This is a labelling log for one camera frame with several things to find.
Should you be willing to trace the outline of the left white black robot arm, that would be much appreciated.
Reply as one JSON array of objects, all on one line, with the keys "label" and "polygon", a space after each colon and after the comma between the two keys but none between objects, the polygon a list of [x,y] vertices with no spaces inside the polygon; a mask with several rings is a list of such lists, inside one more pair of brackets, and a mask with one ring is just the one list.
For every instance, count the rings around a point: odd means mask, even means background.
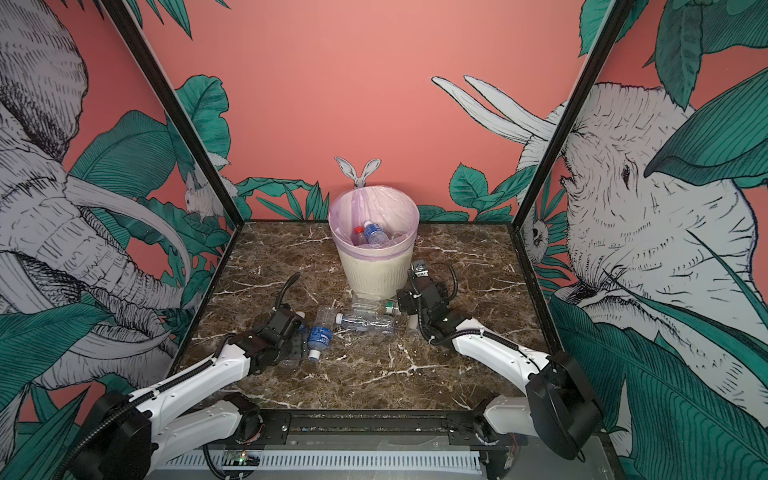
[{"label": "left white black robot arm", "polygon": [[143,479],[210,442],[258,440],[264,420],[245,395],[231,393],[211,406],[196,406],[286,359],[303,326],[304,315],[282,304],[265,324],[227,336],[212,355],[182,372],[130,394],[106,394],[94,404],[54,478]]}]

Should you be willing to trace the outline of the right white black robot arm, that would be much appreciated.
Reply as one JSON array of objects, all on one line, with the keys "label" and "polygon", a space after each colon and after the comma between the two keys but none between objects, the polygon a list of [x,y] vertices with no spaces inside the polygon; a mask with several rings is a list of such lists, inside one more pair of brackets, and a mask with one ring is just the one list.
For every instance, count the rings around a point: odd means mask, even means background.
[{"label": "right white black robot arm", "polygon": [[603,424],[603,406],[580,364],[568,353],[533,350],[501,336],[470,314],[450,306],[442,284],[416,275],[397,292],[402,312],[432,346],[446,346],[476,360],[525,394],[497,396],[481,411],[495,434],[539,438],[558,456],[573,460]]}]

